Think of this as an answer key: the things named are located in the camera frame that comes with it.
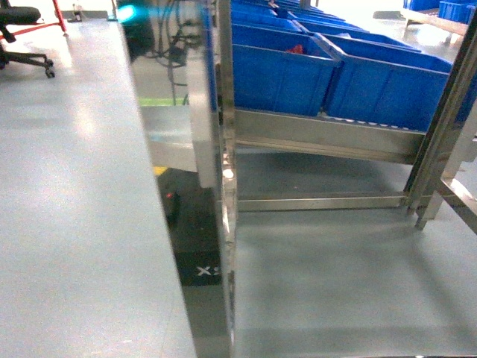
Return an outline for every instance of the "gray floor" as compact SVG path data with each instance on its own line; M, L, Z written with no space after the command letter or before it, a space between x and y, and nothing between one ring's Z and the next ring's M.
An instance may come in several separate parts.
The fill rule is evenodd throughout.
M195 356L118 24L0 71L0 357Z
M253 169L239 177L251 193L402 189L408 168L392 166L249 154L238 173ZM476 164L464 168L477 192ZM238 357L477 352L475 234L448 207L424 232L414 223L404 210L242 213Z

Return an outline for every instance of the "chair wheel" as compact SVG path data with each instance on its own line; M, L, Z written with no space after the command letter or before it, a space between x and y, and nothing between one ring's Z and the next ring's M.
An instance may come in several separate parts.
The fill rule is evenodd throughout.
M46 73L46 77L48 77L48 78L53 78L54 77L54 72L51 71L50 69L47 69L45 71L45 73Z

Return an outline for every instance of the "red frame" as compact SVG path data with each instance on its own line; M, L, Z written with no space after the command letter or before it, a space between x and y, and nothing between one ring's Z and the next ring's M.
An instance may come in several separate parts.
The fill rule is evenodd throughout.
M53 1L53 6L54 6L54 11L55 11L56 16L58 18L58 22L52 22L51 24L39 24L39 25L32 26L31 28L24 28L23 30L18 30L16 32L13 32L13 35L26 34L28 32L39 30L41 28L49 28L50 26L60 26L61 30L63 30L63 32L66 34L65 19L63 18L60 7L58 6L58 1L57 0L52 0L52 1Z

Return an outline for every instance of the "green strip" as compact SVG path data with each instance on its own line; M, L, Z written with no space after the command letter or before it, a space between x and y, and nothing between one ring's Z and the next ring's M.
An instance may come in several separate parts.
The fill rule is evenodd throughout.
M181 105L184 98L176 98L176 104ZM141 107L159 107L159 106L174 106L174 99L172 98L140 98L139 106Z

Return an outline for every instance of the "red object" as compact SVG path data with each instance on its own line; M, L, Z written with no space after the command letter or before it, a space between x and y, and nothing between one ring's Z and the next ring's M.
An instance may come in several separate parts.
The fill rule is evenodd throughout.
M291 50L286 50L286 51L292 54L305 54L305 52L303 51L303 46L301 45L296 45Z
M26 34L28 32L39 30L41 28L49 28L50 26L60 26L61 30L63 30L63 32L66 34L65 19L63 18L63 15L61 14L60 6L58 6L58 1L57 0L52 0L52 1L53 1L53 6L54 6L54 12L55 12L55 15L58 18L58 22L52 22L51 24L34 25L31 28L24 28L22 30L18 30L17 32L13 32L13 35Z

